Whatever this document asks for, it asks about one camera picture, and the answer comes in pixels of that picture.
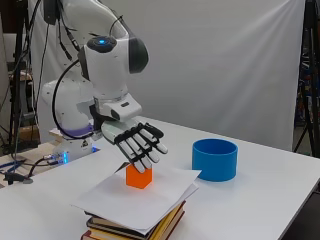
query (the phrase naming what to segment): white wall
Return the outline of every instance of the white wall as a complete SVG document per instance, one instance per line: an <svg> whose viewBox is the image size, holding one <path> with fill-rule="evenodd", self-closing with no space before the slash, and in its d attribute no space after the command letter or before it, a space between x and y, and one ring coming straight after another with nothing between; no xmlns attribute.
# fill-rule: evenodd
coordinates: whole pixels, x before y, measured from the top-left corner
<svg viewBox="0 0 320 240"><path fill-rule="evenodd" d="M304 1L102 2L148 47L149 65L128 82L145 116L291 149ZM45 32L37 21L35 73ZM50 34L44 82L61 73ZM54 125L44 103L39 111L46 141Z"/></svg>
<svg viewBox="0 0 320 240"><path fill-rule="evenodd" d="M7 62L14 62L14 51L16 48L16 34L14 33L5 33L3 34L4 46L6 51ZM22 45L24 44L25 34L22 37Z"/></svg>

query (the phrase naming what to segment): orange block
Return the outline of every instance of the orange block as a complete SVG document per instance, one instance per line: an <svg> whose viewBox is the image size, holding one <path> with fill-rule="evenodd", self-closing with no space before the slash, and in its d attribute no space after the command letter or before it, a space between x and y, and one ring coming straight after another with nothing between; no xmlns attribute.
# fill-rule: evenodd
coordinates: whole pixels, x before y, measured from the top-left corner
<svg viewBox="0 0 320 240"><path fill-rule="evenodd" d="M131 187L144 189L152 182L152 169L146 169L144 173L130 164L126 169L126 184Z"/></svg>

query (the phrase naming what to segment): table surface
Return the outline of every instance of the table surface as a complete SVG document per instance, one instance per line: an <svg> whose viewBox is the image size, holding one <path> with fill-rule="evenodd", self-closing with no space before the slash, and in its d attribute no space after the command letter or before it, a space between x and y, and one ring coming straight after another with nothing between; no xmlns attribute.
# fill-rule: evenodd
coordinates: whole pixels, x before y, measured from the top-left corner
<svg viewBox="0 0 320 240"><path fill-rule="evenodd" d="M169 153L161 156L161 164L191 169L192 144L203 138L223 138L239 147L235 179L224 183L197 179L200 189L187 200L186 213L172 239L276 240L318 182L318 159L147 120L165 133L162 142ZM1 189L0 212L5 216L0 218L1 238L80 239L87 230L88 217L70 203L105 179L124 159L107 141L95 144L103 149L100 155L36 175L31 185ZM118 154L119 159L108 159L108 151Z"/></svg>

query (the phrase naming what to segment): metal stand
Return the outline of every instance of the metal stand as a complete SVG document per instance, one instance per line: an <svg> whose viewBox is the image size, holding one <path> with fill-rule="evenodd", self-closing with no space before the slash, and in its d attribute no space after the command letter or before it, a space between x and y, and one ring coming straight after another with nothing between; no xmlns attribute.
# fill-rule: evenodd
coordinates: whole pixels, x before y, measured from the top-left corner
<svg viewBox="0 0 320 240"><path fill-rule="evenodd" d="M301 144L301 141L308 130L312 156L320 158L320 132L319 132L319 119L318 119L318 70L320 69L320 55L319 55L319 40L318 40L318 15L316 10L315 0L307 0L304 14L303 36L301 45L301 58L300 58L300 72L299 72L299 86L303 96L303 104L305 109L306 127L303 131L299 142L294 149L296 152ZM302 54L303 46L307 41L308 55L309 55L309 71L311 83L311 100L312 100L312 115L313 124L310 120L308 109L308 100L305 93L305 85L302 74Z"/></svg>
<svg viewBox="0 0 320 240"><path fill-rule="evenodd" d="M10 114L10 130L9 130L9 153L13 154L16 150L16 142L18 141L18 130L20 127L20 116L22 111L22 102L21 102L21 89L20 84L20 71L22 66L21 56L23 55L24 49L22 46L23 42L23 29L24 26L26 29L29 29L29 16L28 16L28 1L27 0L16 0L16 9L17 9L17 36L16 36L16 46L15 46L15 71L13 73L13 81L11 88L11 114ZM17 150L22 150L29 147L37 147L38 143L36 141L24 142L23 144L17 145Z"/></svg>

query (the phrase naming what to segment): blue cylinder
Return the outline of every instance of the blue cylinder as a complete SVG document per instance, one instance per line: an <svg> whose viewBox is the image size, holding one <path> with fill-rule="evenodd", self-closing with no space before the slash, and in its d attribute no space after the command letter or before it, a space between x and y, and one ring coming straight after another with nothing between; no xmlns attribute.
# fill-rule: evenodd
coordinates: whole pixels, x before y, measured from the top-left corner
<svg viewBox="0 0 320 240"><path fill-rule="evenodd" d="M213 182L236 176L238 147L222 139L203 139L193 144L192 169L202 170L199 178Z"/></svg>

